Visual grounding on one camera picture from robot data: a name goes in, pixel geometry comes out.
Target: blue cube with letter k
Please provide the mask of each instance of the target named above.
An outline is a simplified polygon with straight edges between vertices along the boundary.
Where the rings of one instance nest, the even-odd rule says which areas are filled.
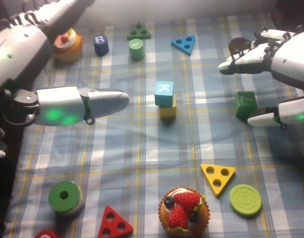
[[[172,107],[174,96],[174,82],[157,81],[154,95],[156,106]]]

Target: white wall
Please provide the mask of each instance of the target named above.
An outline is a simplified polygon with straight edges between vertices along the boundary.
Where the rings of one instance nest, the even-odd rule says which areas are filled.
[[[27,0],[3,0],[9,14]],[[96,0],[77,27],[133,24],[270,11],[277,0]]]

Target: plaid tablecloth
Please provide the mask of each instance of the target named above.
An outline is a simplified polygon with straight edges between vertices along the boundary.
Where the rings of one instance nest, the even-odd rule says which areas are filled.
[[[261,107],[300,95],[269,73],[224,76],[233,37],[253,39],[257,27],[273,27],[268,14],[147,23],[143,61],[129,58],[126,36],[132,26],[81,29],[83,58],[67,66],[53,60],[35,82],[45,86],[113,87],[127,92],[129,106],[65,127],[25,129],[5,237],[33,238],[53,230],[60,238],[96,238],[106,205],[134,227],[134,238],[166,237],[158,219],[164,194],[187,186],[207,195],[209,238],[304,238],[304,125],[252,127],[235,117],[234,95],[254,91]],[[92,38],[108,36],[110,52],[95,55]],[[177,37],[196,35],[190,57],[171,46]],[[177,118],[165,125],[154,104],[156,80],[174,81]],[[236,175],[217,199],[200,164],[236,167]],[[56,220],[48,205],[51,187],[71,180],[82,189],[86,206],[77,219]],[[229,192],[254,186],[263,207],[254,219],[238,216]]]

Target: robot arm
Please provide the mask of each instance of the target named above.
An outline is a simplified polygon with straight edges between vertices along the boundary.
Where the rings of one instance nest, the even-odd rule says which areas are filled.
[[[68,125],[123,110],[129,96],[115,89],[60,87],[29,92],[21,89],[33,82],[51,57],[52,44],[66,32],[93,0],[60,0],[36,11],[2,21],[0,31],[0,109],[6,121],[8,110],[28,116],[28,126]]]
[[[268,71],[273,78],[304,90],[304,32],[259,30],[248,49],[231,52],[231,57],[219,65],[222,74],[261,73]],[[250,116],[254,126],[297,124],[304,121],[304,97],[279,103],[278,107],[264,108]]]

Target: triangle toy with holes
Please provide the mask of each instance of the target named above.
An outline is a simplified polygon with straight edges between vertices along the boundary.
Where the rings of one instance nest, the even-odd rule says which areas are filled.
[[[210,164],[201,164],[201,170],[216,196],[220,195],[236,171],[234,167]]]
[[[124,238],[132,233],[133,227],[110,206],[106,206],[98,238]]]
[[[195,43],[195,35],[177,38],[171,41],[171,45],[186,55],[191,55],[193,44]]]
[[[129,32],[127,35],[127,40],[133,40],[133,39],[151,39],[151,33],[145,28],[145,24],[141,22],[137,22],[135,27]]]

